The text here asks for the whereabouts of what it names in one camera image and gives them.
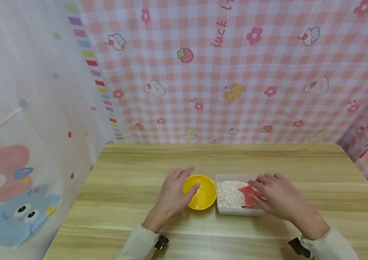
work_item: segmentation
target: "hand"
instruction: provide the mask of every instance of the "hand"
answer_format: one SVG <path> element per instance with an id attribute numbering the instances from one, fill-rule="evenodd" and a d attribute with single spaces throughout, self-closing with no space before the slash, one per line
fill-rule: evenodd
<path id="1" fill-rule="evenodd" d="M 265 173 L 248 183 L 260 191 L 265 199 L 250 197 L 269 214 L 290 221 L 310 239 L 321 238 L 329 230 L 323 217 L 308 203 L 282 174 Z"/>
<path id="2" fill-rule="evenodd" d="M 158 233 L 165 222 L 175 213 L 179 213 L 186 208 L 191 199 L 196 194 L 200 184 L 195 184 L 187 194 L 183 194 L 182 189 L 185 180 L 193 172 L 194 167 L 187 170 L 171 170 L 162 184 L 157 203 L 148 213 L 143 227 Z"/>

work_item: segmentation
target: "pink checkered curtain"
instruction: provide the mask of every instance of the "pink checkered curtain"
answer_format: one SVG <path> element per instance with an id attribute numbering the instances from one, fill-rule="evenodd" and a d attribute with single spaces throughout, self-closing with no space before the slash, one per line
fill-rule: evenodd
<path id="1" fill-rule="evenodd" d="M 368 178 L 368 0 L 76 0 L 126 142 L 339 143 Z"/>

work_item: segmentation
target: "sleeve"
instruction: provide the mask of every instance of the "sleeve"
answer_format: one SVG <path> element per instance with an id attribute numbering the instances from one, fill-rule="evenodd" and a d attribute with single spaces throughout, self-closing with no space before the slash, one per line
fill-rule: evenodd
<path id="1" fill-rule="evenodd" d="M 153 233 L 139 225 L 132 231 L 121 254 L 116 259 L 149 260 L 156 251 L 155 244 L 158 238 L 159 234 Z"/>
<path id="2" fill-rule="evenodd" d="M 349 242 L 334 228 L 317 240 L 301 236 L 300 242 L 311 252 L 311 259 L 314 260 L 359 260 Z"/>

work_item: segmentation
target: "blue cartoon face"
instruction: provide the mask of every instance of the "blue cartoon face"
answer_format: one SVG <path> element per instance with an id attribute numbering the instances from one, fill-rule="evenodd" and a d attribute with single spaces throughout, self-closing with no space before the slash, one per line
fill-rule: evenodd
<path id="1" fill-rule="evenodd" d="M 35 236 L 55 213 L 60 195 L 45 196 L 48 185 L 35 186 L 28 192 L 0 204 L 0 245 L 18 246 Z"/>

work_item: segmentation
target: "person's left hand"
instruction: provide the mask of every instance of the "person's left hand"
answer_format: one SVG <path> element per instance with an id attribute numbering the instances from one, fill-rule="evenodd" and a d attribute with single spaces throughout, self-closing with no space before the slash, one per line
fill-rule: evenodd
<path id="1" fill-rule="evenodd" d="M 194 167 L 187 170 L 176 169 L 171 170 L 162 184 L 161 191 L 157 203 L 154 208 L 148 213 L 143 227 L 158 233 L 162 225 L 176 213 L 179 213 L 186 208 L 193 196 L 196 194 L 200 184 L 195 184 L 187 194 L 183 194 L 182 189 L 185 180 L 193 172 Z"/>

